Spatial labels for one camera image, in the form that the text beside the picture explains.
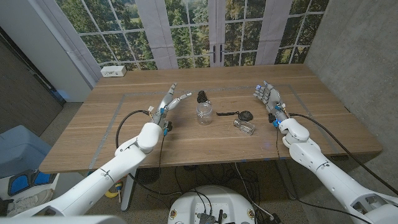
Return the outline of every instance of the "white wall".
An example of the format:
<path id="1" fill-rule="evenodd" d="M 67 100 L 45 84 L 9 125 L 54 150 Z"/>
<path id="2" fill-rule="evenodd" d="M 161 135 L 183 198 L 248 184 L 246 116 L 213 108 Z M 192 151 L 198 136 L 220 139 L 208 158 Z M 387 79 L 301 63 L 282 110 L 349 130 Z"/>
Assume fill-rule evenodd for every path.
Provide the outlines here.
<path id="1" fill-rule="evenodd" d="M 67 102 L 83 102 L 91 89 L 26 0 L 0 1 L 0 26 Z"/>

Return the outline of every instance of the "small glass jar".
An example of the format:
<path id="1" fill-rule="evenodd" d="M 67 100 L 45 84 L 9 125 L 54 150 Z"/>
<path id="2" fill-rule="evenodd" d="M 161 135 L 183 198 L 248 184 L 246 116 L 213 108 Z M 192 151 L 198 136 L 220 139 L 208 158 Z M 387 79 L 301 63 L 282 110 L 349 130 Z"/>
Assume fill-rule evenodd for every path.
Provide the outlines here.
<path id="1" fill-rule="evenodd" d="M 202 125 L 211 123 L 213 109 L 209 103 L 199 103 L 197 106 L 198 122 Z"/>

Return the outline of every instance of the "window pane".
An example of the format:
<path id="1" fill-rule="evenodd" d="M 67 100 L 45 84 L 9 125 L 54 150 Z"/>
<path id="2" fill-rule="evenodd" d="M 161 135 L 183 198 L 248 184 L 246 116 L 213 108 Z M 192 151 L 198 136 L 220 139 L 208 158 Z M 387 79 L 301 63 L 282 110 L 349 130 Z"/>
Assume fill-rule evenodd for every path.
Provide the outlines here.
<path id="1" fill-rule="evenodd" d="M 242 22 L 225 24 L 225 50 L 230 52 L 241 50 Z"/>
<path id="2" fill-rule="evenodd" d="M 85 0 L 101 31 L 120 30 L 108 0 Z"/>
<path id="3" fill-rule="evenodd" d="M 207 67 L 210 67 L 210 56 L 195 57 L 195 68 L 207 68 Z"/>
<path id="4" fill-rule="evenodd" d="M 254 65 L 257 52 L 242 53 L 241 65 Z"/>
<path id="5" fill-rule="evenodd" d="M 57 4 L 78 33 L 97 32 L 81 0 L 57 0 Z"/>
<path id="6" fill-rule="evenodd" d="M 209 26 L 191 27 L 194 55 L 205 55 L 209 52 Z"/>
<path id="7" fill-rule="evenodd" d="M 209 21 L 206 0 L 189 0 L 188 10 L 191 24 Z"/>
<path id="8" fill-rule="evenodd" d="M 294 45 L 297 34 L 299 34 L 300 26 L 303 20 L 303 16 L 291 17 L 287 19 L 285 26 L 284 36 L 280 42 L 280 47 Z"/>
<path id="9" fill-rule="evenodd" d="M 290 15 L 301 14 L 307 11 L 310 0 L 293 0 L 292 7 L 290 8 Z"/>
<path id="10" fill-rule="evenodd" d="M 126 37 L 137 60 L 149 60 L 154 58 L 145 31 L 130 32 L 126 34 Z"/>
<path id="11" fill-rule="evenodd" d="M 188 24 L 185 0 L 165 0 L 170 26 Z"/>
<path id="12" fill-rule="evenodd" d="M 246 9 L 246 18 L 255 19 L 263 18 L 266 9 L 266 0 L 248 0 L 248 8 Z"/>
<path id="13" fill-rule="evenodd" d="M 193 68 L 192 58 L 177 58 L 179 68 Z"/>
<path id="14" fill-rule="evenodd" d="M 243 19 L 244 0 L 226 0 L 225 20 Z"/>
<path id="15" fill-rule="evenodd" d="M 191 41 L 189 38 L 189 28 L 173 28 L 172 38 L 175 47 L 175 54 L 180 56 L 188 56 L 192 54 Z"/>
<path id="16" fill-rule="evenodd" d="M 257 50 L 262 21 L 246 22 L 244 25 L 243 50 Z"/>
<path id="17" fill-rule="evenodd" d="M 329 3 L 329 0 L 312 0 L 310 12 L 324 12 Z"/>
<path id="18" fill-rule="evenodd" d="M 86 44 L 97 63 L 115 60 L 100 35 L 85 35 L 80 38 Z"/>
<path id="19" fill-rule="evenodd" d="M 155 62 L 140 62 L 141 70 L 157 70 Z"/>
<path id="20" fill-rule="evenodd" d="M 104 37 L 119 61 L 134 60 L 123 34 L 105 34 Z"/>
<path id="21" fill-rule="evenodd" d="M 307 15 L 304 20 L 304 25 L 298 38 L 297 44 L 299 45 L 310 45 L 312 43 L 319 24 L 321 23 L 323 15 Z"/>
<path id="22" fill-rule="evenodd" d="M 124 30 L 144 28 L 134 0 L 112 0 L 112 5 Z"/>
<path id="23" fill-rule="evenodd" d="M 279 49 L 276 55 L 275 64 L 289 63 L 290 56 L 292 55 L 293 47 L 287 49 Z"/>
<path id="24" fill-rule="evenodd" d="M 224 55 L 224 66 L 238 66 L 239 65 L 239 54 Z"/>
<path id="25" fill-rule="evenodd" d="M 304 63 L 308 50 L 309 47 L 296 47 L 293 54 L 292 63 Z"/>
<path id="26" fill-rule="evenodd" d="M 121 63 L 120 65 L 124 65 L 127 71 L 138 70 L 137 65 L 135 63 Z"/>

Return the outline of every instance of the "blue bin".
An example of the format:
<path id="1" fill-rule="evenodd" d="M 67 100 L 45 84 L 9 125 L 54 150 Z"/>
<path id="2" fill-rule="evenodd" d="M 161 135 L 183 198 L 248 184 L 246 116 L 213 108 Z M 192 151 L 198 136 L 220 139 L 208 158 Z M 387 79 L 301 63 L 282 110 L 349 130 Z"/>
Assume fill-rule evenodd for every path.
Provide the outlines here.
<path id="1" fill-rule="evenodd" d="M 51 146 L 24 126 L 0 134 L 0 178 L 38 169 Z"/>

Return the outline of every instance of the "yellow object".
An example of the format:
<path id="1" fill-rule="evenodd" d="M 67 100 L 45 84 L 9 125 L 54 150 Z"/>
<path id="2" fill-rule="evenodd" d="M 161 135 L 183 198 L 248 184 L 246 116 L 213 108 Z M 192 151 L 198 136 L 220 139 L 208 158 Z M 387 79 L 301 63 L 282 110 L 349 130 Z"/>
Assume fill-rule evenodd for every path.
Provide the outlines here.
<path id="1" fill-rule="evenodd" d="M 119 192 L 112 193 L 110 191 L 107 191 L 105 193 L 105 196 L 107 196 L 108 198 L 114 198 L 114 197 L 118 196 L 118 194 L 119 194 Z"/>

